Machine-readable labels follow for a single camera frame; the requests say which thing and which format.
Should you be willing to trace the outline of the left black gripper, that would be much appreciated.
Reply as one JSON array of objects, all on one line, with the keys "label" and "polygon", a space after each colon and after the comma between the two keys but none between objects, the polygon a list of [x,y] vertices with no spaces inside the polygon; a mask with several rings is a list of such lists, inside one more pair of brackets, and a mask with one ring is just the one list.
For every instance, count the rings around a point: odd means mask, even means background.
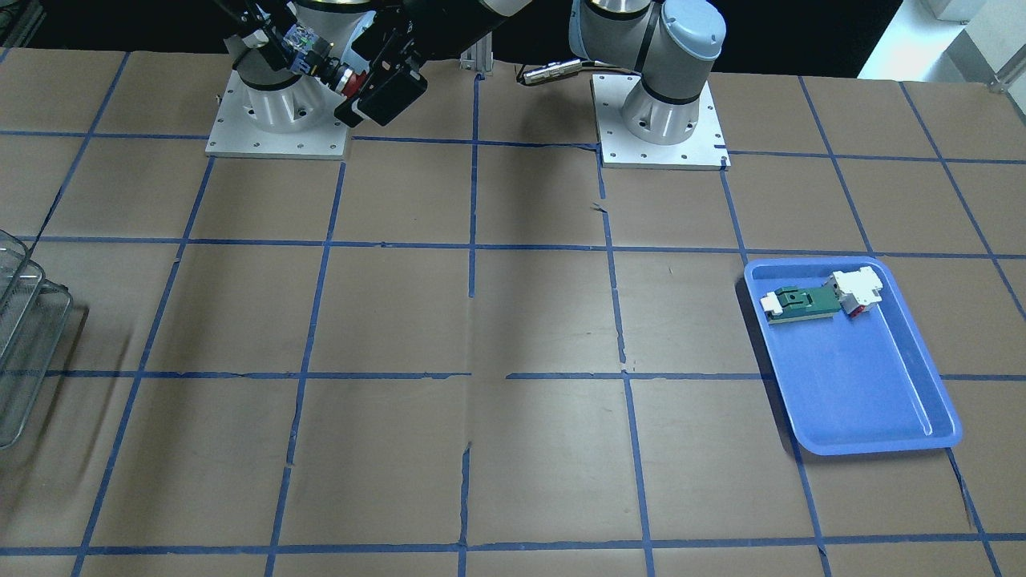
[{"label": "left black gripper", "polygon": [[349,128],[366,119],[384,127],[425,94],[426,62],[459,56],[488,33],[483,1],[383,2],[345,45],[333,117]]}]

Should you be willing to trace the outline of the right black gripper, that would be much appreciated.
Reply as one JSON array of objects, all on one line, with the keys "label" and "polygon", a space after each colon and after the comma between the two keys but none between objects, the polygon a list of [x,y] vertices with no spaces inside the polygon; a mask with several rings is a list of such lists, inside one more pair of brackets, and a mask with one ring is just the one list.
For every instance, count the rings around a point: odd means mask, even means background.
[{"label": "right black gripper", "polygon": [[[297,26],[290,1],[212,1],[228,21],[224,40],[235,71],[285,71],[295,73],[297,51],[286,40]],[[256,48],[242,39],[256,32]]]}]

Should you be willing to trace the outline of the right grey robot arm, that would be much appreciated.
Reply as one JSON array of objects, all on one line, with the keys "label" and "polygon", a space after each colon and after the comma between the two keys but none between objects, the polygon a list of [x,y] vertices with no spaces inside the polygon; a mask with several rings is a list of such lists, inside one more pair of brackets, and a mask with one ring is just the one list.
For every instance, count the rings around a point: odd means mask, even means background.
[{"label": "right grey robot arm", "polygon": [[247,87],[279,91],[311,78],[341,102],[338,122],[358,127],[367,120],[356,92],[369,77],[370,59],[353,43],[370,28],[370,1],[216,1],[231,29],[224,44]]}]

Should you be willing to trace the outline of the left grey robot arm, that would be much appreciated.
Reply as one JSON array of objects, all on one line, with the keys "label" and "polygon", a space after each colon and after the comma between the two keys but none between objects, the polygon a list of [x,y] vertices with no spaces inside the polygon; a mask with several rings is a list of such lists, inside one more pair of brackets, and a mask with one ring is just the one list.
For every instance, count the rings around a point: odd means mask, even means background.
[{"label": "left grey robot arm", "polygon": [[[461,54],[525,7],[523,1],[388,1],[351,42],[364,65],[343,62],[331,87],[347,127],[384,127],[424,95],[425,62]],[[726,24],[707,1],[576,1],[573,54],[635,73],[623,105],[631,134],[652,145],[683,143],[697,127],[700,98],[725,42]]]}]

